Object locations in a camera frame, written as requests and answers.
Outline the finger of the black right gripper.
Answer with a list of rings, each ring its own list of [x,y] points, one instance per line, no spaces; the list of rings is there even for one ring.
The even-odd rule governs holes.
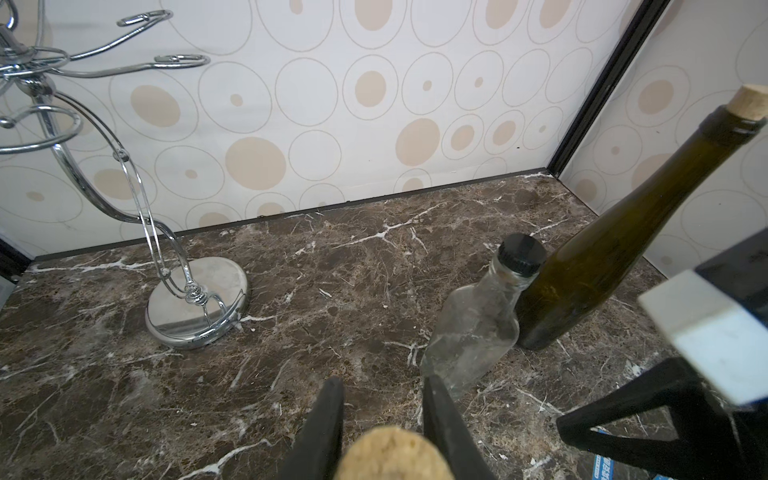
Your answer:
[[[672,479],[764,479],[767,402],[729,406],[681,358],[556,421],[564,443]]]

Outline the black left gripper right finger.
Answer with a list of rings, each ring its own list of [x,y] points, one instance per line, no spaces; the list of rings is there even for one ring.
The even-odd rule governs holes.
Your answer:
[[[455,479],[495,479],[437,375],[423,381],[422,417],[424,436],[437,447]]]

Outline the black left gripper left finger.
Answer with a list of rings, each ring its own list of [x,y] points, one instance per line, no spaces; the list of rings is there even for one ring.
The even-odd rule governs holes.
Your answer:
[[[333,479],[342,455],[343,427],[343,382],[331,377],[316,397],[278,478]]]

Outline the tall clear corked bottle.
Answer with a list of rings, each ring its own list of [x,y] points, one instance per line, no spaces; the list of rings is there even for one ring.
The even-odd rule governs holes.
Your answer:
[[[341,458],[334,479],[444,479],[454,475],[424,436],[398,426],[379,426],[359,437]]]

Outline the clear bottle black cap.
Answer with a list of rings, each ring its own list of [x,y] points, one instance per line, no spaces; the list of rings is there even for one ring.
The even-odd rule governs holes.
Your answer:
[[[546,259],[534,237],[507,236],[481,280],[448,295],[422,357],[421,375],[440,377],[454,401],[473,388],[516,344],[516,303]]]

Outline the blue peeled label strip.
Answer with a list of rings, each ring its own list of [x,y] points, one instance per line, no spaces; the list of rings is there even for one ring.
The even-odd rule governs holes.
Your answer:
[[[613,480],[614,461],[608,457],[596,455],[594,457],[591,479],[592,480]]]

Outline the dark green wine bottle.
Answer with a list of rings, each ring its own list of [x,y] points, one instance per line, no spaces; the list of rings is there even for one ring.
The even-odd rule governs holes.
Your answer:
[[[518,346],[544,349],[604,303],[686,198],[766,123],[766,86],[742,85],[653,175],[553,252],[517,302]]]

